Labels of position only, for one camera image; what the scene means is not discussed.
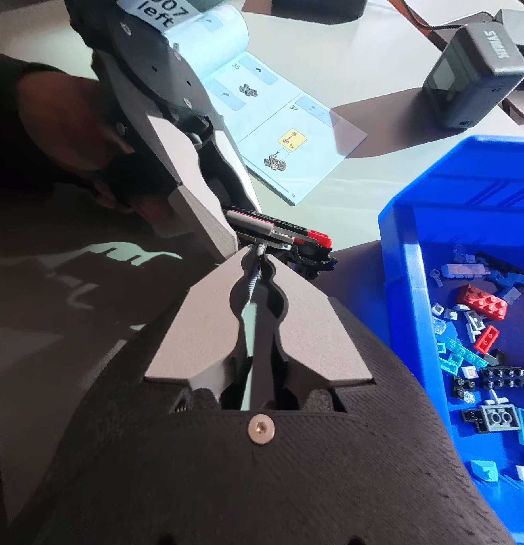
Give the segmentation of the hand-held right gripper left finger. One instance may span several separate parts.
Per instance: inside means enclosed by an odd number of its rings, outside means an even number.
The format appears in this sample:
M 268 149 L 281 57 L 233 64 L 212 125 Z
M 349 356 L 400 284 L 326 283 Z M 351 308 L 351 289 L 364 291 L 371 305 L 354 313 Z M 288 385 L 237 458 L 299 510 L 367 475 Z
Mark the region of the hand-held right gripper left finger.
M 246 355 L 242 313 L 256 272 L 257 249 L 246 246 L 190 288 L 145 380 L 210 390 L 220 400 Z

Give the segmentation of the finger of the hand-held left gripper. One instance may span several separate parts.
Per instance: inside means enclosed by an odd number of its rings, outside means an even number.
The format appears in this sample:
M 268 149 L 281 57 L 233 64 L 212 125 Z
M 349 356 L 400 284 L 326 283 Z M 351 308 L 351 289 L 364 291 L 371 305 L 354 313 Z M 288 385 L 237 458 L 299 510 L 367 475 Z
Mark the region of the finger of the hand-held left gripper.
M 262 212 L 251 177 L 226 131 L 214 130 L 198 157 L 203 178 L 222 205 Z
M 217 262 L 238 252 L 238 238 L 223 214 L 220 201 L 204 181 L 197 151 L 190 139 L 168 120 L 148 120 L 170 160 L 178 182 L 169 195 L 171 207 L 188 224 Z

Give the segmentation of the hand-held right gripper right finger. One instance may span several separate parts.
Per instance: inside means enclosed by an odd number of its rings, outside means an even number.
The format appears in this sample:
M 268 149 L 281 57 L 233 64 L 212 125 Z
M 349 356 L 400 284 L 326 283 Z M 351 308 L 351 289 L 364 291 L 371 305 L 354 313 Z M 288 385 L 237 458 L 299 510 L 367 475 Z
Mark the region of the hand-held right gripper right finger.
M 330 299 L 272 255 L 261 259 L 277 362 L 276 397 L 305 405 L 316 390 L 355 387 L 374 377 Z

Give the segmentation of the grey toy spring shock piece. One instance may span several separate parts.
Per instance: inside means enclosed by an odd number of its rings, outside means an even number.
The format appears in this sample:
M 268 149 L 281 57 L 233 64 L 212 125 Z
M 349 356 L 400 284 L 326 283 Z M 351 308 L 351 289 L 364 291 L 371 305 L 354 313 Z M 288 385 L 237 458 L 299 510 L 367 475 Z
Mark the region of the grey toy spring shock piece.
M 254 294 L 258 279 L 260 277 L 261 258 L 265 254 L 266 248 L 267 248 L 267 245 L 263 242 L 258 243 L 255 247 L 254 263 L 253 263 L 252 272 L 250 273 L 250 279 L 247 286 L 247 300 L 246 300 L 244 309 L 246 309 L 251 303 L 252 296 Z

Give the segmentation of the toy brick vehicle model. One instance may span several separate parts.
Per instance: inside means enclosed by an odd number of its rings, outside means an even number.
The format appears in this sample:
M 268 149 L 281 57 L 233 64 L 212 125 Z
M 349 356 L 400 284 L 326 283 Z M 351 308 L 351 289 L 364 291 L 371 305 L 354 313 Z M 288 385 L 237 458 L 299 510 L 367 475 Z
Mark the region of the toy brick vehicle model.
M 328 235 L 232 205 L 223 204 L 222 209 L 241 247 L 264 244 L 266 253 L 308 281 L 334 270 L 338 259 L 331 255 Z

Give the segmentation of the person's left forearm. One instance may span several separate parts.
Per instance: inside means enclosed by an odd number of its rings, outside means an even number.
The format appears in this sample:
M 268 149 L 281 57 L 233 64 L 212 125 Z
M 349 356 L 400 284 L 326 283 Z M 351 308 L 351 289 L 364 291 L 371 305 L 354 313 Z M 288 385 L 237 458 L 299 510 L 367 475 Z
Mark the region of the person's left forearm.
M 40 151 L 20 121 L 16 84 L 22 76 L 37 72 L 61 71 L 0 54 L 0 192 L 48 192 L 56 183 L 77 182 Z

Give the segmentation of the white desk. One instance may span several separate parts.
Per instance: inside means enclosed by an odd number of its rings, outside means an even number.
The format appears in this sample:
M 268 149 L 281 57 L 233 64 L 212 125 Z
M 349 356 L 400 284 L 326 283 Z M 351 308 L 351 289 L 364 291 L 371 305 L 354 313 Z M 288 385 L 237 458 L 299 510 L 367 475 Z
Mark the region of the white desk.
M 499 108 L 466 134 L 430 127 L 418 88 L 440 53 L 387 1 L 335 26 L 247 12 L 249 51 L 368 134 L 299 205 L 253 180 L 266 214 L 329 234 L 316 285 L 390 344 L 378 214 L 471 134 L 518 136 Z M 129 339 L 211 262 L 86 192 L 0 195 L 0 469 L 9 518 L 40 482 L 81 398 Z

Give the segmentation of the person's left hand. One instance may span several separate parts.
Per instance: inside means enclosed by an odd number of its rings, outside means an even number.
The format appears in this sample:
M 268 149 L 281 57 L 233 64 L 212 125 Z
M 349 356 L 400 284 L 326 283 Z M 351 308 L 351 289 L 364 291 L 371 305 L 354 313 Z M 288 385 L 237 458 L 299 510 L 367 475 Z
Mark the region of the person's left hand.
M 98 82 L 61 72 L 32 72 L 18 81 L 16 104 L 34 144 L 53 163 L 92 184 L 98 204 L 136 213 L 154 227 L 173 217 L 165 198 L 138 196 L 123 206 L 108 185 L 95 178 L 115 156 L 133 153 L 106 123 Z

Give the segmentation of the light blue instruction booklet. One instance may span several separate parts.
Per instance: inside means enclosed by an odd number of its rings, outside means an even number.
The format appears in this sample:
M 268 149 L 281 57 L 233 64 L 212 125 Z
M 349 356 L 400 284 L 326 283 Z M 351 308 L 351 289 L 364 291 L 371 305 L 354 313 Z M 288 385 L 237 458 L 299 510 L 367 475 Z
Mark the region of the light blue instruction booklet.
M 247 52 L 247 24 L 231 5 L 190 17 L 164 36 L 201 80 L 246 167 L 289 205 L 367 138 Z

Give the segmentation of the blue plastic bin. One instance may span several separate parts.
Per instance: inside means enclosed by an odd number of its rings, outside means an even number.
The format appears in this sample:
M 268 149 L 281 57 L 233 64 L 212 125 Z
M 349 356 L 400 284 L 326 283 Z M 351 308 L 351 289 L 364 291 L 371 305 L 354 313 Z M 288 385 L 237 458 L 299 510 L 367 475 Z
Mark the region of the blue plastic bin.
M 524 267 L 524 139 L 461 141 L 393 198 L 379 227 L 392 348 L 422 384 L 452 438 L 443 386 L 431 376 L 439 371 L 428 347 L 422 253 L 429 246 L 461 245 L 474 252 L 502 251 L 503 260 Z M 513 540 L 524 544 L 524 485 L 477 481 L 459 457 Z

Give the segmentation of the pile of loose toy bricks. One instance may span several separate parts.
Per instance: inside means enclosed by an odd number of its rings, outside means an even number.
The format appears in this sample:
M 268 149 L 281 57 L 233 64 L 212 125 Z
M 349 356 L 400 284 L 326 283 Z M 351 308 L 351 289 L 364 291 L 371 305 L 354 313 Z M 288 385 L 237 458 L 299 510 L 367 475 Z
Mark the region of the pile of loose toy bricks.
M 461 245 L 422 256 L 431 376 L 456 448 L 477 481 L 524 485 L 524 267 Z

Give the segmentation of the black flat box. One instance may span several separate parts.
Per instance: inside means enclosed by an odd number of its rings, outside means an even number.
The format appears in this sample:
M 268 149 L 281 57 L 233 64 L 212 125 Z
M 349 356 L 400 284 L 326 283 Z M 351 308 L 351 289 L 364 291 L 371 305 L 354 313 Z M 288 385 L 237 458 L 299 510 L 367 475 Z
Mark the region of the black flat box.
M 272 1 L 271 15 L 318 24 L 344 24 L 364 14 L 367 1 Z

